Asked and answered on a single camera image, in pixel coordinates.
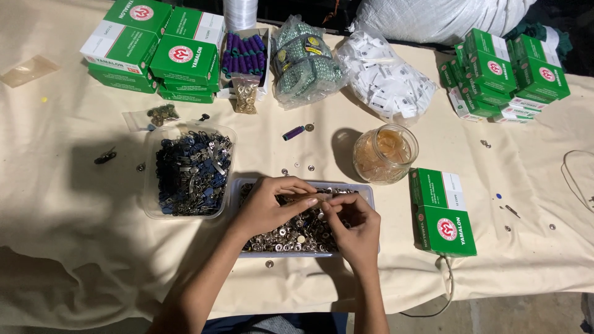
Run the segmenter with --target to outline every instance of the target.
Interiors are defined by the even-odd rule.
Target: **right hand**
[[[380,243],[380,214],[367,204],[359,194],[339,195],[322,202],[324,217],[334,234],[342,256],[354,271],[377,271],[377,251]],[[341,218],[350,224],[347,229]]]

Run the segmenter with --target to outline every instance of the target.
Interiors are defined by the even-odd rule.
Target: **hand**
[[[353,270],[359,273],[377,271],[380,215],[359,194],[339,195],[321,206],[340,253]],[[349,222],[349,229],[336,213]]]
[[[270,232],[318,203],[317,198],[304,198],[281,207],[274,196],[305,193],[316,193],[316,189],[297,177],[259,178],[232,226],[247,238]]]

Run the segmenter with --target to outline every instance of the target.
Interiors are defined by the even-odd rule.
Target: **plastic container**
[[[234,216],[239,210],[239,193],[241,187],[246,183],[255,183],[255,178],[238,178],[231,183],[230,193],[231,199],[229,203],[230,217]],[[309,184],[318,188],[348,188],[359,192],[361,197],[369,203],[372,209],[375,210],[375,203],[373,200],[373,190],[366,184],[347,184],[347,183],[333,183],[333,182],[313,182],[308,181]],[[341,256],[339,252],[305,252],[305,251],[279,251],[279,252],[241,252],[239,257],[338,257]]]
[[[364,180],[387,185],[405,177],[418,155],[415,135],[400,125],[386,124],[357,139],[353,164]]]
[[[231,148],[231,165],[229,166],[229,173],[227,182],[225,184],[225,194],[223,195],[223,202],[219,211],[210,216],[174,216],[166,215],[161,212],[159,206],[159,179],[157,179],[157,156],[156,153],[159,151],[161,141],[163,139],[178,139],[182,135],[188,134],[188,131],[204,131],[207,134],[211,134],[215,131],[220,132],[223,136],[228,136],[233,143]],[[237,145],[237,134],[235,131],[228,127],[213,124],[208,121],[178,121],[171,122],[165,126],[159,127],[147,136],[147,159],[146,159],[146,170],[144,176],[144,193],[143,193],[143,207],[144,213],[153,219],[212,219],[218,217],[223,212],[223,209],[227,205],[229,200],[229,181],[231,175],[233,175],[233,165],[235,164],[235,146]]]

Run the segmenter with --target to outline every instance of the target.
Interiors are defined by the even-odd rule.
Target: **left hand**
[[[281,207],[274,196],[316,192],[311,184],[297,177],[259,178],[235,216],[232,227],[248,239],[270,232],[318,203],[317,198],[304,198]]]

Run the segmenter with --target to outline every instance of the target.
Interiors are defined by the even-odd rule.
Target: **clear plastic tub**
[[[225,183],[225,194],[223,195],[223,202],[219,211],[210,216],[174,216],[166,215],[161,212],[159,206],[159,179],[155,170],[157,168],[157,156],[156,153],[159,151],[161,141],[163,139],[178,139],[182,135],[188,134],[188,131],[204,131],[207,134],[211,134],[215,131],[220,132],[223,136],[229,136],[231,142],[234,144],[231,148],[231,165],[229,166],[229,173],[227,181]],[[233,175],[233,165],[235,164],[235,145],[237,145],[237,134],[235,131],[228,127],[213,124],[208,121],[178,121],[166,124],[165,126],[159,127],[147,136],[148,153],[146,159],[146,170],[144,176],[144,194],[143,194],[143,207],[144,213],[153,219],[212,219],[218,217],[223,212],[223,209],[227,205],[229,200],[229,181],[231,175]]]
[[[229,203],[229,217],[234,216],[237,211],[239,210],[239,193],[241,187],[246,183],[255,183],[257,179],[255,178],[238,178],[233,180],[231,183],[231,188],[228,193],[230,193],[230,203]],[[314,187],[318,188],[348,188],[351,190],[356,190],[359,192],[361,197],[369,203],[369,205],[375,210],[375,203],[373,201],[373,190],[371,187],[366,184],[347,184],[347,183],[333,183],[333,182],[313,182],[308,181],[309,184],[313,185]],[[241,252],[239,257],[339,257],[341,256],[339,252],[296,252],[296,251],[279,251],[279,252]]]

